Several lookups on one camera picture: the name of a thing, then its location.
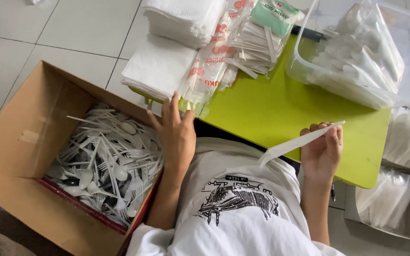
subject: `hand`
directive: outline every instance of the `hand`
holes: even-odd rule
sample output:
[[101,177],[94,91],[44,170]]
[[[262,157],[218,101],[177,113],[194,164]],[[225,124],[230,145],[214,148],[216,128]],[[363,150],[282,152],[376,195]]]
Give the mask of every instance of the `hand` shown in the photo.
[[[310,132],[326,128],[334,123],[312,124],[309,129],[300,131],[303,136]],[[300,160],[305,178],[310,182],[330,185],[343,151],[343,127],[331,128],[325,135],[315,139],[301,148]]]
[[183,118],[178,112],[178,93],[175,92],[172,101],[164,100],[162,105],[162,125],[154,114],[147,111],[154,128],[159,132],[159,138],[164,153],[164,176],[172,182],[180,183],[196,151],[196,132],[194,131],[194,112],[188,110]]

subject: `white tile floor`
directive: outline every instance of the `white tile floor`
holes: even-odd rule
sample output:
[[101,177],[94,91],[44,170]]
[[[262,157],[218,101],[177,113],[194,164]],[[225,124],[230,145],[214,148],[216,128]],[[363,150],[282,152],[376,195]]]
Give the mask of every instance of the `white tile floor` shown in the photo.
[[[40,60],[145,106],[141,96],[119,82],[127,60],[148,32],[140,0],[42,0],[34,6],[30,2],[0,0],[0,109]],[[311,2],[292,0],[301,9]],[[340,5],[354,2],[343,0]],[[390,2],[410,9],[410,0]],[[333,14],[334,7],[319,5],[318,10]],[[409,50],[410,34],[399,36],[406,38],[400,47]],[[345,188],[337,183],[337,201],[330,203],[332,245],[350,256],[410,255],[409,240],[344,220]]]

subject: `stack of napkins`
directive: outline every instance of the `stack of napkins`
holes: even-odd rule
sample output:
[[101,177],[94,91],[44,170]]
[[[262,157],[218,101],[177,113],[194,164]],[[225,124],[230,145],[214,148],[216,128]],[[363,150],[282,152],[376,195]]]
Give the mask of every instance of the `stack of napkins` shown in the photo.
[[150,33],[193,49],[210,43],[225,5],[226,0],[145,0],[143,3]]
[[197,51],[148,34],[122,72],[122,84],[158,99],[170,98],[184,83]]

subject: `finger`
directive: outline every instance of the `finger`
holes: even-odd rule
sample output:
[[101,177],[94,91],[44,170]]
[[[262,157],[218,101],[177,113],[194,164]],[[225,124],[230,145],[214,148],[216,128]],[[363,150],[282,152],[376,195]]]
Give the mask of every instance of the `finger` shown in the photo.
[[168,98],[164,99],[164,102],[162,104],[162,124],[165,125],[168,120],[169,120],[169,105],[170,105],[170,100]]
[[341,151],[339,149],[339,139],[336,127],[331,128],[325,135],[327,142],[327,155],[333,160],[339,160]]
[[313,124],[309,127],[309,130],[312,131],[312,132],[314,132],[314,131],[317,130],[317,127],[318,127],[318,126],[319,126],[318,124],[313,123]]
[[183,122],[188,124],[192,124],[194,122],[194,118],[196,117],[196,114],[192,110],[188,110],[185,113],[185,116],[183,117]]
[[308,128],[304,128],[303,130],[300,131],[300,136],[306,135],[310,133],[311,131]]
[[344,145],[344,140],[343,140],[343,127],[341,125],[339,125],[338,127],[336,127],[336,134],[338,136],[338,140],[339,140],[339,145],[343,146]]
[[172,101],[170,102],[170,115],[172,120],[175,122],[181,122],[178,112],[178,92],[174,92],[174,96],[172,97]]
[[327,123],[321,123],[321,124],[317,127],[317,129],[324,129],[324,128],[327,127],[327,126],[328,126]]
[[162,126],[161,124],[158,122],[158,120],[156,119],[156,116],[154,116],[154,114],[151,112],[151,110],[147,110],[147,114],[149,119],[151,120],[151,123],[153,124],[154,128],[157,131],[160,131]]

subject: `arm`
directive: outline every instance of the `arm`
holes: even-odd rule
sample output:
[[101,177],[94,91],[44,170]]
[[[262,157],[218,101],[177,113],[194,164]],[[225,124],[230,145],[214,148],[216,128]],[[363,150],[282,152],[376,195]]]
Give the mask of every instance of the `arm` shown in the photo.
[[181,183],[196,150],[194,112],[188,110],[183,120],[180,119],[178,93],[175,92],[170,104],[169,99],[164,100],[162,125],[150,110],[148,115],[163,146],[164,172],[146,225],[169,230],[174,228]]
[[[333,123],[312,124],[300,135],[325,128]],[[330,129],[324,136],[301,148],[305,178],[303,181],[300,206],[305,215],[312,241],[330,245],[328,237],[328,200],[333,177],[341,159],[343,150],[343,128]]]

